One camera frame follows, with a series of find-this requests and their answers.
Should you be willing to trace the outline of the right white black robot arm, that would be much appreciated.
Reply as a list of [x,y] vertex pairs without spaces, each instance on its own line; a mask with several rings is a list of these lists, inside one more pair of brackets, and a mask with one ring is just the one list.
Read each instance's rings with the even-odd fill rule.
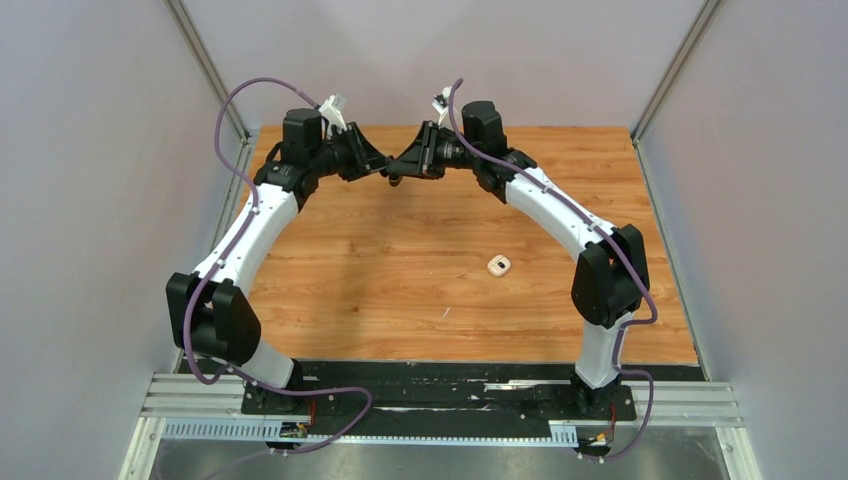
[[632,224],[617,227],[590,213],[534,159],[511,147],[493,102],[468,103],[461,115],[461,133],[423,122],[411,145],[389,161],[387,176],[396,184],[468,169],[484,191],[527,215],[565,248],[576,265],[572,302],[584,320],[571,403],[580,415],[596,417],[620,384],[625,331],[649,289],[644,238]]

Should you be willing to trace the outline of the white earbud charging case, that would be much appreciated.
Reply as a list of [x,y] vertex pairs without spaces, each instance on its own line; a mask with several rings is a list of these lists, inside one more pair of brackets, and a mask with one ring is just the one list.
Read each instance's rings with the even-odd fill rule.
[[487,263],[487,271],[494,277],[503,277],[511,269],[511,261],[504,255],[496,255]]

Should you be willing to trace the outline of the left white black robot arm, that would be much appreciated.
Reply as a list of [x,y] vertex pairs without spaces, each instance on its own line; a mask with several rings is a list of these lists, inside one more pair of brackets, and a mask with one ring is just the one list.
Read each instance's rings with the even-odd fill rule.
[[192,272],[171,276],[166,298],[177,347],[268,385],[271,404],[293,413],[304,405],[307,389],[294,378],[295,361],[263,339],[248,300],[251,286],[321,178],[355,181],[384,170],[388,160],[338,106],[292,109],[282,127],[282,139],[257,170],[235,223]]

